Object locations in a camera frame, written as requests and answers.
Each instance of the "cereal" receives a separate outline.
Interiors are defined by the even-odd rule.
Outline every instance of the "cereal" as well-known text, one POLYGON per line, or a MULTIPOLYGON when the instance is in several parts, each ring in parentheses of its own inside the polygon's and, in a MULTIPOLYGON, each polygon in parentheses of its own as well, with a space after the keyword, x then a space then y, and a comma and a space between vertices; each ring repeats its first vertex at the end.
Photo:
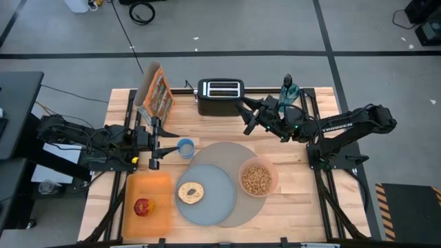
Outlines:
POLYGON ((271 175, 266 167, 251 165, 243 172, 242 183, 249 193, 263 195, 269 191, 271 175))

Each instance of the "bagel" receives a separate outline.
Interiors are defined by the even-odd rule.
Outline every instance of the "bagel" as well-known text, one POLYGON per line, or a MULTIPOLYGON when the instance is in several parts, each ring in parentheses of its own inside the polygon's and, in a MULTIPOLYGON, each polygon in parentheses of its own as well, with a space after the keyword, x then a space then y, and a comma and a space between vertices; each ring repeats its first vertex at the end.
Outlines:
POLYGON ((204 196, 204 188, 199 183, 184 183, 179 187, 178 196, 184 203, 194 204, 200 201, 204 196))

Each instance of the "toaster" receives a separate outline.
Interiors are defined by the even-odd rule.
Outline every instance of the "toaster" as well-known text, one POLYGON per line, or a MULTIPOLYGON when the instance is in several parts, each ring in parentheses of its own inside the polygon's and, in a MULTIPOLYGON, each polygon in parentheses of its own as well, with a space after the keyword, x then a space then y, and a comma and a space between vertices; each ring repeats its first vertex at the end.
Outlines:
POLYGON ((198 112, 202 116, 239 116, 245 86, 239 79, 202 79, 198 82, 198 112))

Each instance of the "white container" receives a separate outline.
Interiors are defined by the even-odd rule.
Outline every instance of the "white container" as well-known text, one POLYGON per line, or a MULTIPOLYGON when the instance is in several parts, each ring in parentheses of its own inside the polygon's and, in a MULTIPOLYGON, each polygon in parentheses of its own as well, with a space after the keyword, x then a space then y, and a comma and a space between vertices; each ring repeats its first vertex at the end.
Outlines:
POLYGON ((73 13, 86 13, 89 10, 88 0, 64 0, 73 13))

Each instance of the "clear bowl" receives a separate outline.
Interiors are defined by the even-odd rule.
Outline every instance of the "clear bowl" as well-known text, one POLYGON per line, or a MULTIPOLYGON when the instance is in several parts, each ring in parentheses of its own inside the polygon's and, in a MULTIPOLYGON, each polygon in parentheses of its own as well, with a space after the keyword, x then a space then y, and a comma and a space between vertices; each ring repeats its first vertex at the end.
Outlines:
POLYGON ((257 156, 257 157, 253 157, 248 159, 247 161, 245 161, 242 166, 239 169, 239 183, 240 186, 242 187, 242 189, 247 192, 247 194, 249 194, 250 196, 254 196, 254 197, 267 197, 268 195, 270 195, 277 187, 277 183, 278 183, 278 173, 277 173, 277 169, 276 166, 273 165, 273 163, 271 163, 271 161, 269 161, 268 159, 266 159, 265 157, 262 156, 257 156), (261 195, 256 195, 256 194, 252 194, 250 192, 248 192, 245 187, 243 186, 243 182, 242 182, 242 175, 243 172, 250 166, 252 165, 257 165, 257 166, 263 166, 266 167, 269 171, 269 175, 271 176, 271 185, 269 186, 269 190, 266 194, 261 194, 261 195))

